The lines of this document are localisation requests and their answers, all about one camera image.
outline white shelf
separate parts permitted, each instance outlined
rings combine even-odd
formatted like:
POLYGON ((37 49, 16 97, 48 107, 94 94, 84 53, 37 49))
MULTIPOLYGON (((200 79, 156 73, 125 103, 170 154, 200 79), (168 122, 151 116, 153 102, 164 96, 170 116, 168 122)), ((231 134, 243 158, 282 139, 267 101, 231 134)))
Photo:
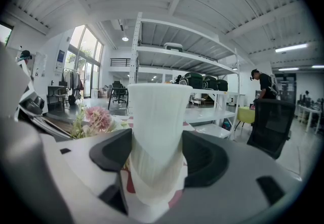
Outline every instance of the white shelf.
POLYGON ((192 92, 195 94, 214 94, 214 95, 238 96, 238 93, 234 93, 234 92, 216 91, 216 90, 209 90, 209 89, 193 89, 192 92))
POLYGON ((187 123, 197 123, 230 118, 234 116, 235 113, 233 112, 216 111, 215 108, 187 108, 185 112, 185 121, 187 123))
POLYGON ((224 139, 230 136, 231 132, 223 129, 222 127, 215 125, 215 124, 205 124, 201 126, 195 127, 196 131, 212 136, 216 136, 218 138, 224 139))
POLYGON ((150 67, 152 61, 154 61, 154 67, 162 67, 165 69, 169 68, 193 72, 190 68, 195 68, 195 72, 214 76, 238 74, 237 70, 233 70, 214 60, 206 59, 199 55, 144 46, 137 47, 137 52, 139 53, 141 66, 150 67), (214 66, 214 68, 205 70, 204 68, 208 65, 214 66))

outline white container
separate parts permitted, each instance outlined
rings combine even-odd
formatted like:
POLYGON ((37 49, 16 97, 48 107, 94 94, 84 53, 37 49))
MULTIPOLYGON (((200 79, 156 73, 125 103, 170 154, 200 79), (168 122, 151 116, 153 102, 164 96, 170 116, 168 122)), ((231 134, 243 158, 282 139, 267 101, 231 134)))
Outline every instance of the white container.
POLYGON ((130 168, 138 199, 147 205, 169 201, 183 165, 181 134, 192 87, 130 84, 133 146, 130 168))

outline ceiling light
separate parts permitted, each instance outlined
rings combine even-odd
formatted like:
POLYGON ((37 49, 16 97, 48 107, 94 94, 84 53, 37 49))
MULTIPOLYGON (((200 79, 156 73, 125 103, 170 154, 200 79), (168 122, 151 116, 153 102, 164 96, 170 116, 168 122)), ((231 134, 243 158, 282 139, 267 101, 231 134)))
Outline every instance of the ceiling light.
POLYGON ((298 70, 299 68, 279 68, 279 71, 298 70))
POLYGON ((275 49, 275 52, 285 52, 285 51, 291 51, 291 50, 296 50, 296 49, 302 49, 302 48, 307 48, 308 44, 299 44, 299 45, 294 45, 294 46, 288 46, 280 49, 275 49))

